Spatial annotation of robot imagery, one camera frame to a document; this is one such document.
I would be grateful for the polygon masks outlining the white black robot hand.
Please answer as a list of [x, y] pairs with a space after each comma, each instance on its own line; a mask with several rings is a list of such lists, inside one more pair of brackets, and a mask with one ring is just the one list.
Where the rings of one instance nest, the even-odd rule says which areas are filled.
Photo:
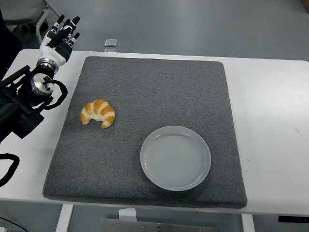
[[51, 29], [46, 33], [40, 45], [41, 56], [39, 59], [47, 58], [52, 60], [56, 66], [60, 67], [65, 64], [72, 53], [73, 46], [80, 36], [74, 33], [80, 17], [77, 16], [73, 19], [67, 19], [61, 25], [64, 15], [54, 23]]

